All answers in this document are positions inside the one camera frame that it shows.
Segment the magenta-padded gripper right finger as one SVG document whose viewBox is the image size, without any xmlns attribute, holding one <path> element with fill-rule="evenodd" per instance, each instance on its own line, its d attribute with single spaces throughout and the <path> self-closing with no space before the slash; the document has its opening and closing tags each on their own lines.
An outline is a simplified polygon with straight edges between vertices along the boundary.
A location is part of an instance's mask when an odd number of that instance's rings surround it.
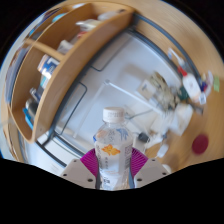
<svg viewBox="0 0 224 224">
<path fill-rule="evenodd" d="M 171 174 L 171 168 L 161 164 L 156 158 L 147 158 L 142 152 L 133 148 L 130 159 L 129 187 L 140 188 Z"/>
</svg>

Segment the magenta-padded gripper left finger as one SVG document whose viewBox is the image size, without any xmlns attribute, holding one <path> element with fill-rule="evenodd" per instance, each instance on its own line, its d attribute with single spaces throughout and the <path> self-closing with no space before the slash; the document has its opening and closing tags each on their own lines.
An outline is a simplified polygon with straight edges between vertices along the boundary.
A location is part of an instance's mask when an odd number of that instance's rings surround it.
<svg viewBox="0 0 224 224">
<path fill-rule="evenodd" d="M 99 189 L 101 182 L 95 150 L 91 149 L 81 159 L 73 159 L 61 177 L 84 188 Z"/>
</svg>

